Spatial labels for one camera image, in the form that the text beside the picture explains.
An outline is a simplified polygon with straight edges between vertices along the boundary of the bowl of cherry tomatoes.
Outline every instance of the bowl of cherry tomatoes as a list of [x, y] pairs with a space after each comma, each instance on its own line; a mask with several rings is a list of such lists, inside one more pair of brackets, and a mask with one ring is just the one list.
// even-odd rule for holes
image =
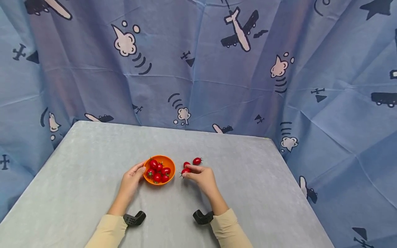
[[174, 162], [164, 155], [151, 157], [145, 162], [144, 166], [146, 171], [143, 177], [152, 185], [161, 186], [167, 184], [175, 175]]

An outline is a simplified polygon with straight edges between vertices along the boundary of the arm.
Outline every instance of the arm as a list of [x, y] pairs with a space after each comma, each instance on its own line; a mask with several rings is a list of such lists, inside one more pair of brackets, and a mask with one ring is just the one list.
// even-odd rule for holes
[[236, 215], [229, 209], [218, 190], [212, 169], [195, 165], [186, 167], [194, 173], [184, 173], [182, 176], [196, 181], [210, 201], [214, 212], [211, 227], [221, 248], [251, 248], [252, 244], [239, 225]]
[[108, 213], [102, 216], [96, 230], [85, 248], [117, 248], [124, 237], [127, 224], [123, 216], [127, 211], [145, 172], [143, 162], [127, 171], [121, 180], [120, 189]]

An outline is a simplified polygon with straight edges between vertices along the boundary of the orange bowl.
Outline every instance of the orange bowl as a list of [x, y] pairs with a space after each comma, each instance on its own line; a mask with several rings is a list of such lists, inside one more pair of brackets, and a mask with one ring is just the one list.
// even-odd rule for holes
[[[165, 183], [154, 183], [152, 179], [150, 179], [150, 178], [148, 178], [148, 177], [146, 176], [146, 171], [147, 171], [148, 169], [150, 169], [150, 166], [149, 166], [150, 160], [156, 160], [157, 162], [163, 164], [163, 168], [168, 167], [168, 168], [171, 169], [171, 173], [170, 173], [170, 175], [169, 175], [170, 179], [169, 179], [167, 182], [165, 182]], [[169, 183], [169, 182], [173, 179], [173, 177], [174, 177], [174, 175], [175, 175], [175, 164], [174, 164], [174, 162], [172, 161], [172, 159], [170, 159], [169, 157], [164, 156], [164, 155], [156, 155], [156, 156], [153, 156], [153, 157], [149, 158], [149, 159], [145, 162], [144, 166], [146, 167], [146, 171], [145, 171], [145, 173], [143, 174], [143, 177], [145, 178], [145, 180], [146, 180], [148, 183], [150, 183], [150, 184], [152, 184], [152, 185], [162, 186], [162, 185], [164, 185], [164, 184], [167, 184], [167, 183]]]

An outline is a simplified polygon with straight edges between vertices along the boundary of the right hand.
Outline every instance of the right hand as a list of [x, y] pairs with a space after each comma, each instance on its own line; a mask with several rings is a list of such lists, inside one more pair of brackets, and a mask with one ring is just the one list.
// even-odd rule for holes
[[195, 181], [207, 197], [213, 196], [219, 192], [215, 181], [215, 175], [211, 168], [191, 164], [186, 165], [186, 167], [192, 172], [183, 173], [182, 176]]

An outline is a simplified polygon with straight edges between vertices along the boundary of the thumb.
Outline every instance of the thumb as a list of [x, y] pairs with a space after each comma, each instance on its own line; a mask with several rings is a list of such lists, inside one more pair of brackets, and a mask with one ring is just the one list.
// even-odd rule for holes
[[197, 182], [197, 179], [198, 179], [198, 174], [189, 173], [189, 172], [183, 173], [182, 176], [183, 176], [184, 178], [192, 179], [192, 180], [195, 181], [195, 182]]
[[135, 175], [134, 175], [133, 177], [139, 180], [139, 179], [143, 176], [143, 173], [145, 173], [145, 171], [146, 171], [146, 167], [145, 167], [145, 166], [142, 167], [142, 168], [139, 168], [139, 169], [135, 172]]

